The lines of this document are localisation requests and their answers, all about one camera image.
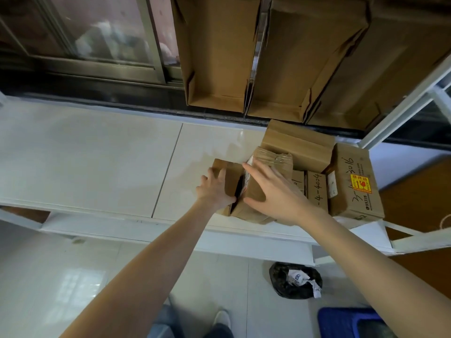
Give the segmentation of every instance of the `red and yellow label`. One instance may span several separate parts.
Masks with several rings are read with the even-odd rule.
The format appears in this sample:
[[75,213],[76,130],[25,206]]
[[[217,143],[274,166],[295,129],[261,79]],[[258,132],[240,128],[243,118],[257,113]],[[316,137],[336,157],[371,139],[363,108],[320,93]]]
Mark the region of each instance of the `red and yellow label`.
[[357,191],[362,191],[366,193],[372,193],[371,192],[371,186],[369,184],[369,180],[367,177],[363,177],[361,175],[357,174],[351,174],[351,182],[352,182],[352,188]]

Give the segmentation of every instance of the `white shoe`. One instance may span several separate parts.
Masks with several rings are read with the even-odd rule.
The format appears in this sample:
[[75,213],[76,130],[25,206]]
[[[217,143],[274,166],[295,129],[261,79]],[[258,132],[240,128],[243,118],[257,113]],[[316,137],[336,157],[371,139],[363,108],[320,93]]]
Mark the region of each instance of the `white shoe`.
[[229,329],[232,329],[232,321],[230,320],[230,315],[225,310],[220,310],[213,321],[213,326],[215,324],[223,324]]

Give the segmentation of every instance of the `black trash bag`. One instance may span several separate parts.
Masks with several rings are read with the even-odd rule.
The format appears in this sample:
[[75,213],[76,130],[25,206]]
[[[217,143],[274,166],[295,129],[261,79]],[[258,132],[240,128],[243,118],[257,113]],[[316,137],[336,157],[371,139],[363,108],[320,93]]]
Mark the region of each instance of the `black trash bag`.
[[303,271],[311,280],[315,280],[319,287],[323,288],[323,279],[315,268],[295,265],[294,263],[275,262],[269,268],[269,277],[271,278],[272,286],[281,297],[287,299],[309,299],[313,297],[313,288],[309,282],[302,286],[288,283],[286,279],[288,271],[291,269]]

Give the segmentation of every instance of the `person's left hand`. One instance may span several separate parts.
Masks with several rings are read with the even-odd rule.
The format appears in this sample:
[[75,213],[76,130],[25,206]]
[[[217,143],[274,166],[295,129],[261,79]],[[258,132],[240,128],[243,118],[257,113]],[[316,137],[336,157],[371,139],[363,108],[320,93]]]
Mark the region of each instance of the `person's left hand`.
[[236,201],[236,197],[230,197],[225,192],[226,169],[219,172],[217,178],[213,174],[213,169],[208,169],[208,177],[200,177],[200,186],[196,187],[198,202],[209,204],[214,211],[222,209]]

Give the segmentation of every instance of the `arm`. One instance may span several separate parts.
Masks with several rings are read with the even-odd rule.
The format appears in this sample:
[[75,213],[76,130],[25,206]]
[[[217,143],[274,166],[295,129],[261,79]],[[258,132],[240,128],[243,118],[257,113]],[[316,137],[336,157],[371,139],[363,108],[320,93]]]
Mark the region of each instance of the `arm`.
[[307,231],[343,268],[398,337],[449,337],[451,301],[447,297],[313,206],[278,171],[259,161],[254,167],[244,164],[244,168],[266,195],[265,202],[250,198],[245,202]]
[[226,170],[208,169],[189,211],[130,261],[61,335],[146,337],[206,224],[235,201],[224,192]]

